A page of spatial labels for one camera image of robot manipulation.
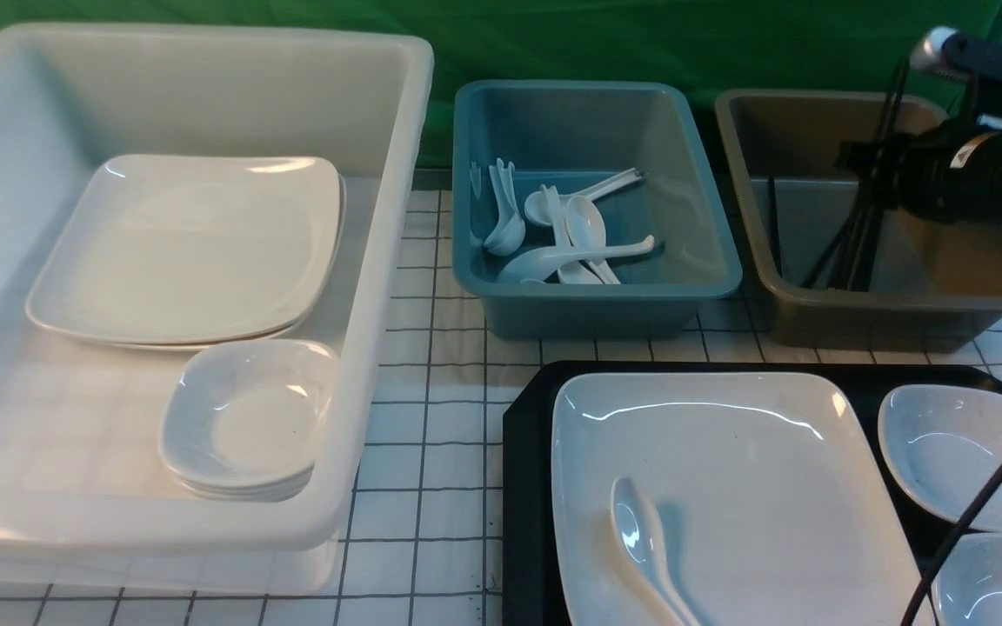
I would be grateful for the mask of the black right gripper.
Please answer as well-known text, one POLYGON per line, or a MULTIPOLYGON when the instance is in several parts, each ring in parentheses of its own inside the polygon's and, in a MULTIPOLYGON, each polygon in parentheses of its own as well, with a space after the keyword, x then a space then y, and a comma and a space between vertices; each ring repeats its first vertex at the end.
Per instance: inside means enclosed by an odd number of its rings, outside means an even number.
POLYGON ((967 134, 961 130, 891 132, 879 140, 843 140, 838 167, 858 178, 858 190, 887 209, 912 214, 958 214, 959 175, 951 161, 967 134))

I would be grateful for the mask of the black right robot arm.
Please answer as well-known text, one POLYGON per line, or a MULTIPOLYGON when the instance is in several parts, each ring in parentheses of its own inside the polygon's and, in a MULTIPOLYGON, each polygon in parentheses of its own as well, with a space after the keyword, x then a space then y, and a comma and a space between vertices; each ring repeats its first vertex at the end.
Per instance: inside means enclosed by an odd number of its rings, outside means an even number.
POLYGON ((874 202, 888 209, 941 224, 1002 226, 1002 130, 951 120, 880 142, 845 140, 836 166, 870 183, 874 202))

